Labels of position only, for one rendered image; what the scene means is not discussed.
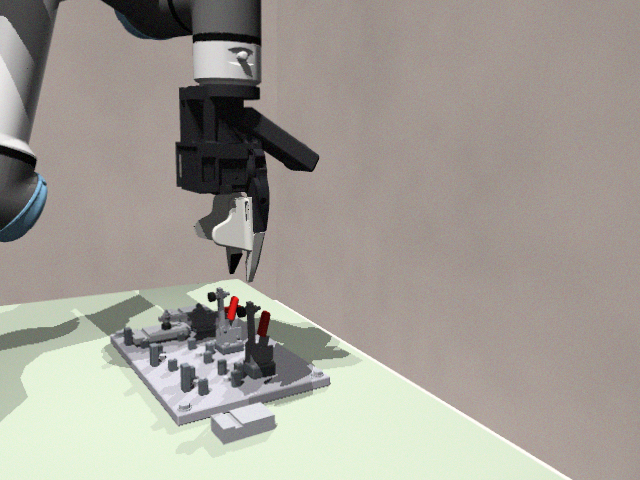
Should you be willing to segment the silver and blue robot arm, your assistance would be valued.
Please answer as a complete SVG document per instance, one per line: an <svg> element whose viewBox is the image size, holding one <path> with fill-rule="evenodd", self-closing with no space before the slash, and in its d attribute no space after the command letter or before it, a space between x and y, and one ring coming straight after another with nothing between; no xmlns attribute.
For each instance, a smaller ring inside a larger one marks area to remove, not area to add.
<svg viewBox="0 0 640 480"><path fill-rule="evenodd" d="M46 203L46 181L35 172L29 141L62 1L0 0L0 242L24 236ZM101 1L135 37L192 35L199 86L261 83L261 0ZM239 126L261 140L262 150L290 170L315 169L316 152L253 107L244 108Z"/></svg>

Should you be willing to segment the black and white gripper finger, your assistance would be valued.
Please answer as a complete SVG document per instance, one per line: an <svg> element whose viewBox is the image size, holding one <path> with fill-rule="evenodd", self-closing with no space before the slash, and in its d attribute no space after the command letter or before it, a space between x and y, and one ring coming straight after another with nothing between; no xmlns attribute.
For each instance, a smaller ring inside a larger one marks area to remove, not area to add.
<svg viewBox="0 0 640 480"><path fill-rule="evenodd" d="M222 223L229 215L229 201L233 196L242 195L241 192L232 191L232 194L215 195L213 199L212 211L195 223L195 234L203 239L213 240L212 231L214 227ZM228 269L230 274L234 274L238 263L243 255L242 250L226 247Z"/></svg>
<svg viewBox="0 0 640 480"><path fill-rule="evenodd" d="M247 283L253 282L259 264L270 203L267 168L261 168L258 162L255 167L256 176L247 188L247 198L233 196L228 218L212 231L216 245L247 251Z"/></svg>

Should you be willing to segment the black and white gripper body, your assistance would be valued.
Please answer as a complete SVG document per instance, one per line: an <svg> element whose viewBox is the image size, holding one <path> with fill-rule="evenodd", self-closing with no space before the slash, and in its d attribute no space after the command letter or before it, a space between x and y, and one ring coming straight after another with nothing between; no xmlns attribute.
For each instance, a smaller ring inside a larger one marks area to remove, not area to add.
<svg viewBox="0 0 640 480"><path fill-rule="evenodd" d="M267 166L261 140L239 126L244 100L260 100L260 88L230 84L179 88L177 187L199 194L247 194L256 176L255 162L261 168Z"/></svg>

